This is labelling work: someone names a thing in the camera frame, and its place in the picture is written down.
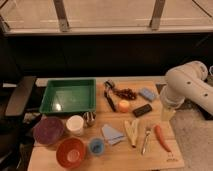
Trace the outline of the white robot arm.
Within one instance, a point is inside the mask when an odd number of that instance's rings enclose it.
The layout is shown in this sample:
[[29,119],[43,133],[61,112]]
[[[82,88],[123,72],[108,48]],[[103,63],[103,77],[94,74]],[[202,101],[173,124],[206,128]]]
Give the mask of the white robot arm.
[[213,86],[205,82],[207,76],[208,69],[200,61],[169,69],[165,74],[166,85],[159,96],[163,105],[162,120],[169,121],[185,99],[191,100],[213,117]]

